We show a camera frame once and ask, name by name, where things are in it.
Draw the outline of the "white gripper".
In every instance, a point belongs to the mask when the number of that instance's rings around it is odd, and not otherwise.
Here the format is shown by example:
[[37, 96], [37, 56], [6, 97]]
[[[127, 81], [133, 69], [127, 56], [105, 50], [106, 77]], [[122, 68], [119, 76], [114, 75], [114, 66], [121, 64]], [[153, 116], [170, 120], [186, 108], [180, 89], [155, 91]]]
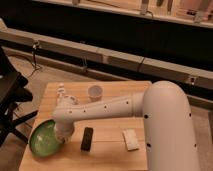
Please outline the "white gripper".
[[68, 124], [56, 123], [54, 126], [54, 133], [57, 141], [68, 141], [73, 134], [73, 126]]

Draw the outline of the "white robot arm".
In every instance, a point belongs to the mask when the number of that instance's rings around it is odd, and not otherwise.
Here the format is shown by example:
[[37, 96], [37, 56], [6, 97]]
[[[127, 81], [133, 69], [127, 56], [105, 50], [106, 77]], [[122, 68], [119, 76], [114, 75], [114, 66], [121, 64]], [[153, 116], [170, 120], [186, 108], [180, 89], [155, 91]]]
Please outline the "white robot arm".
[[143, 92], [81, 105], [61, 95], [52, 117], [59, 140], [72, 136], [77, 121], [142, 117], [149, 171], [201, 171], [189, 101], [173, 82], [157, 81]]

